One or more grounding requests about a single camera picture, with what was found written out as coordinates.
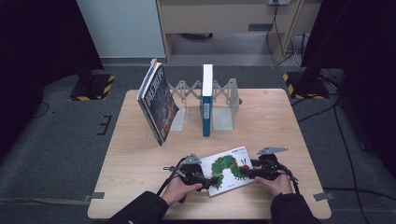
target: expandable book stand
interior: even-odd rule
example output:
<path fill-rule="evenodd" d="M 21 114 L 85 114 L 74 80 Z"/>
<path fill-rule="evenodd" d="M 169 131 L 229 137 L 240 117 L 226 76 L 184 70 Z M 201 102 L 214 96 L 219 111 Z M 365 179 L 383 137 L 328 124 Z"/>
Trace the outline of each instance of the expandable book stand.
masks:
<path fill-rule="evenodd" d="M 172 122 L 171 131 L 182 131 L 184 126 L 184 118 L 186 116 L 187 109 L 187 96 L 192 94 L 197 100 L 201 99 L 201 93 L 195 91 L 201 91 L 202 83 L 200 80 L 190 87 L 184 80 L 180 80 L 178 84 L 173 87 L 168 83 L 169 89 L 172 95 L 180 97 L 181 102 L 184 106 L 180 106 L 179 110 Z M 218 97 L 225 97 L 225 104 L 216 105 Z M 212 106 L 212 127 L 214 131 L 232 131 L 233 121 L 235 114 L 239 109 L 239 94 L 236 85 L 236 79 L 231 78 L 228 83 L 221 87 L 220 84 L 213 80 L 213 94 L 212 94 L 213 106 Z"/>

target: person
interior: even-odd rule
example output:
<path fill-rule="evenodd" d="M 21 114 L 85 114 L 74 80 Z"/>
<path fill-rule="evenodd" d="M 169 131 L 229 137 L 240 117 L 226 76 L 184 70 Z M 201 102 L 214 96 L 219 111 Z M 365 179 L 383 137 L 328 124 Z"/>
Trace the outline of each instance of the person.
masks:
<path fill-rule="evenodd" d="M 290 179 L 287 175 L 280 175 L 273 181 L 256 176 L 255 181 L 268 188 L 274 196 L 271 204 L 271 216 L 274 224 L 320 223 L 313 216 L 304 197 L 293 193 Z M 169 206 L 201 187 L 202 184 L 185 185 L 178 175 L 174 176 L 162 196 L 145 191 L 109 219 L 106 224 L 160 223 Z"/>

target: black jacket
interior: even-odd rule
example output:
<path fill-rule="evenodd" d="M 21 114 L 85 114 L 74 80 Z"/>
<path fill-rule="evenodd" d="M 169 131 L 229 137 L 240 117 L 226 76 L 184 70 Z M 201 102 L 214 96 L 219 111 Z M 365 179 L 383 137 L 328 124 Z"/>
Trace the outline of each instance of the black jacket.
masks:
<path fill-rule="evenodd" d="M 152 192 L 144 192 L 126 205 L 106 224 L 157 224 L 168 210 L 167 203 Z M 309 209 L 302 195 L 279 194 L 271 205 L 274 224 L 317 224 L 320 223 Z"/>

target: green caterpillar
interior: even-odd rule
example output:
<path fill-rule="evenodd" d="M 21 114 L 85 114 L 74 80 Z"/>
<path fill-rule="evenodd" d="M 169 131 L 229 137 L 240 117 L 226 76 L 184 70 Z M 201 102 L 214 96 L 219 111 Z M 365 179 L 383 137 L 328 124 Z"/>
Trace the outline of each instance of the green caterpillar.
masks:
<path fill-rule="evenodd" d="M 215 160 L 214 163 L 212 163 L 212 176 L 219 178 L 219 181 L 216 184 L 212 185 L 213 187 L 215 187 L 216 189 L 219 189 L 221 187 L 222 180 L 224 179 L 224 175 L 222 174 L 222 172 L 223 170 L 229 168 L 231 169 L 231 173 L 233 174 L 233 176 L 235 176 L 235 179 L 245 179 L 245 176 L 241 173 L 241 170 L 236 163 L 236 159 L 233 156 L 228 155 L 220 157 Z"/>

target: yellow and black hazard tape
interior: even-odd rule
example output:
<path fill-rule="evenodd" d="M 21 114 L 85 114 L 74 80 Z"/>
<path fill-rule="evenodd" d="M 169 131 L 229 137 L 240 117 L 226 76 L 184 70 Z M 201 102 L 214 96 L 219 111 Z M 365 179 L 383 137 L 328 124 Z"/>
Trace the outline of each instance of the yellow and black hazard tape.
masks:
<path fill-rule="evenodd" d="M 289 95 L 291 99 L 326 99 L 325 95 L 320 95 L 320 94 L 297 94 L 294 91 L 293 85 L 291 85 L 289 75 L 288 74 L 283 74 L 283 80 L 286 83 L 286 87 L 288 88 Z"/>
<path fill-rule="evenodd" d="M 81 96 L 76 96 L 76 97 L 70 97 L 70 100 L 71 101 L 90 101 L 90 100 L 103 100 L 103 99 L 105 99 L 107 97 L 108 92 L 111 89 L 111 86 L 113 85 L 113 81 L 114 81 L 115 77 L 116 76 L 110 76 L 108 78 L 108 82 L 106 84 L 106 87 L 104 88 L 103 93 L 101 95 L 96 95 L 96 96 L 84 96 L 84 95 L 81 95 Z"/>

